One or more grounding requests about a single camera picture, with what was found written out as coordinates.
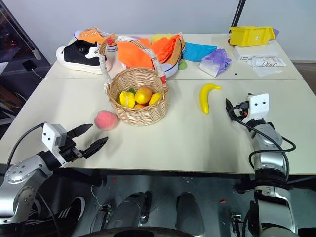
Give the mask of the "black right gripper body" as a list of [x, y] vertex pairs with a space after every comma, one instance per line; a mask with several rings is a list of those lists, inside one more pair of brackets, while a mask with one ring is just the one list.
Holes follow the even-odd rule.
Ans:
[[250, 101], [242, 101], [239, 104], [237, 104], [233, 111], [238, 111], [240, 113], [240, 117], [246, 117], [248, 115], [248, 110], [250, 109]]

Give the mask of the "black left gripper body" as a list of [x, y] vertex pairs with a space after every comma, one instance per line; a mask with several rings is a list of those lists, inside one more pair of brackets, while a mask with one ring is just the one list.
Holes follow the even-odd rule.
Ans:
[[79, 150], [76, 148], [76, 143], [74, 140], [66, 136], [65, 143], [62, 146], [59, 146], [59, 154], [66, 162], [73, 162], [78, 158], [85, 157], [84, 150]]

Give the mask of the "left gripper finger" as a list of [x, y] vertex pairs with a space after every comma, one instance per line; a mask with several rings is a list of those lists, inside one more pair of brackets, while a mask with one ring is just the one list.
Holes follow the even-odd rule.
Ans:
[[90, 123], [90, 124], [83, 124], [76, 128], [73, 128], [72, 130], [67, 132], [67, 138], [73, 139], [75, 137], [79, 137], [83, 135], [84, 133], [86, 133], [92, 126], [93, 124]]
[[107, 140], [108, 140], [108, 136], [98, 139], [97, 141], [92, 143], [87, 149], [83, 151], [83, 157], [85, 159], [88, 159], [89, 157], [91, 157], [93, 154], [98, 152], [106, 144]]

